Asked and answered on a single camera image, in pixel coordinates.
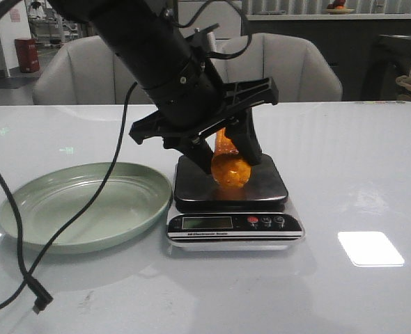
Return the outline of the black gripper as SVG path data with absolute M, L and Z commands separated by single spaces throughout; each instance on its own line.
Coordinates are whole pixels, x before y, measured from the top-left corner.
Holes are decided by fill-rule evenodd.
M 261 162 L 262 149 L 254 129 L 252 108 L 277 104 L 279 90 L 271 77 L 224 83 L 211 60 L 187 64 L 176 80 L 150 94 L 157 111 L 132 124 L 130 136 L 142 144 L 163 137 L 164 149 L 183 153 L 205 174 L 211 174 L 213 152 L 196 136 L 226 125 L 225 136 L 249 165 Z

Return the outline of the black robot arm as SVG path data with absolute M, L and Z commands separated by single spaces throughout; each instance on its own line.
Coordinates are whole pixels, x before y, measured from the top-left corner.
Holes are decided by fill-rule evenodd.
M 248 164 L 261 162 L 251 110 L 276 104 L 277 87 L 271 78 L 224 83 L 213 61 L 232 55 L 209 48 L 211 27 L 184 37 L 166 1 L 53 1 L 52 7 L 91 24 L 156 105 L 156 112 L 132 125 L 136 143 L 159 136 L 166 149 L 210 173 L 213 153 L 206 139 L 224 129 Z

